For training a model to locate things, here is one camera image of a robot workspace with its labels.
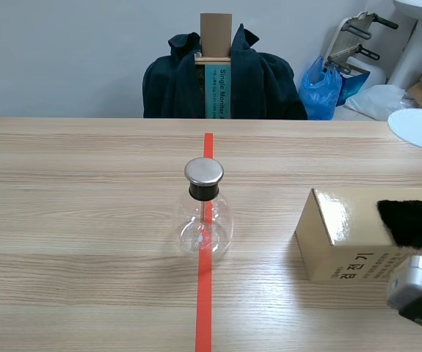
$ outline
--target red object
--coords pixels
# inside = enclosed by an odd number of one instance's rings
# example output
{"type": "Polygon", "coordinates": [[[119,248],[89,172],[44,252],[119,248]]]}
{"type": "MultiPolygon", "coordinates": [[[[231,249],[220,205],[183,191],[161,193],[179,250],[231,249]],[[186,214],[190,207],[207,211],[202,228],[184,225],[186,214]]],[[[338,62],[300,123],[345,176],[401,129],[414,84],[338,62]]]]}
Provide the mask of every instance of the red object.
{"type": "MultiPolygon", "coordinates": [[[[204,135],[204,157],[214,157],[214,135],[204,135]]],[[[212,202],[204,204],[204,219],[212,229],[212,202]]],[[[202,230],[197,269],[196,352],[212,351],[212,231],[202,230]]]]}

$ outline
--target silver lid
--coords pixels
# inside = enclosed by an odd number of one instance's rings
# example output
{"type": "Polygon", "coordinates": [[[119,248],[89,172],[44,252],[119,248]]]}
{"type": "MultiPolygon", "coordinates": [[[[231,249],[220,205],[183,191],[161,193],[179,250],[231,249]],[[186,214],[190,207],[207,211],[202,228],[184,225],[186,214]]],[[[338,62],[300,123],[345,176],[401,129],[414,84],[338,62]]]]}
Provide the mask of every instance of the silver lid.
{"type": "Polygon", "coordinates": [[[186,165],[184,175],[196,186],[214,186],[224,177],[224,168],[214,159],[196,158],[186,165]]]}

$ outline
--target black cloth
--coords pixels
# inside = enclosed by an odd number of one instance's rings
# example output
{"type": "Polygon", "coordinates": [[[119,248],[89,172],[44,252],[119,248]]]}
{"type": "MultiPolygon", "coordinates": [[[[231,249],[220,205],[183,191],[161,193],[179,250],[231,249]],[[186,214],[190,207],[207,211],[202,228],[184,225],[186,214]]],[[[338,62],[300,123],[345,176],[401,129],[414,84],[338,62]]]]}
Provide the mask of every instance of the black cloth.
{"type": "Polygon", "coordinates": [[[197,33],[174,36],[168,41],[171,55],[149,66],[142,83],[144,118],[204,118],[194,66],[200,39],[197,33]]]}
{"type": "MultiPolygon", "coordinates": [[[[289,63],[251,47],[259,39],[240,25],[231,49],[233,119],[307,120],[289,63]]],[[[142,85],[144,118],[204,118],[203,96],[194,54],[200,49],[196,33],[169,41],[171,55],[157,59],[142,85]]]]}
{"type": "Polygon", "coordinates": [[[422,249],[422,202],[382,200],[377,203],[380,217],[400,247],[422,249]]]}

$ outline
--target dark jacket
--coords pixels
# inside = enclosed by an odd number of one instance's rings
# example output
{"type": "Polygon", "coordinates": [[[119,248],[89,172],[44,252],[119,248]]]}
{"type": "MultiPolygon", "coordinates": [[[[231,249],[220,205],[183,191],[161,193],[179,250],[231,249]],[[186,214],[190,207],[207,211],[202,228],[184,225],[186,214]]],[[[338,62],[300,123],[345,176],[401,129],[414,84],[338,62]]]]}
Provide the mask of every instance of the dark jacket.
{"type": "MultiPolygon", "coordinates": [[[[231,50],[231,116],[233,119],[306,120],[289,64],[251,47],[259,39],[240,25],[231,50]]],[[[142,85],[145,118],[204,118],[203,96],[194,54],[200,50],[196,33],[173,37],[171,55],[157,59],[142,85]]]]}

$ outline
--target silver object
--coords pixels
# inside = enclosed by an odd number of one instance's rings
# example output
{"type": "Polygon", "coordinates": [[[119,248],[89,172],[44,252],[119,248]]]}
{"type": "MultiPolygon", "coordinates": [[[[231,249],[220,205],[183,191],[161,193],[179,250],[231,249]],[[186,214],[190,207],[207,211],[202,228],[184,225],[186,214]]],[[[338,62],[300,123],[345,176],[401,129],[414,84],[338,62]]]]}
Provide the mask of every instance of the silver object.
{"type": "Polygon", "coordinates": [[[402,263],[388,282],[388,304],[404,318],[422,326],[422,256],[402,263]]]}
{"type": "Polygon", "coordinates": [[[196,158],[185,166],[184,175],[196,186],[214,186],[224,177],[224,168],[214,159],[196,158]]]}

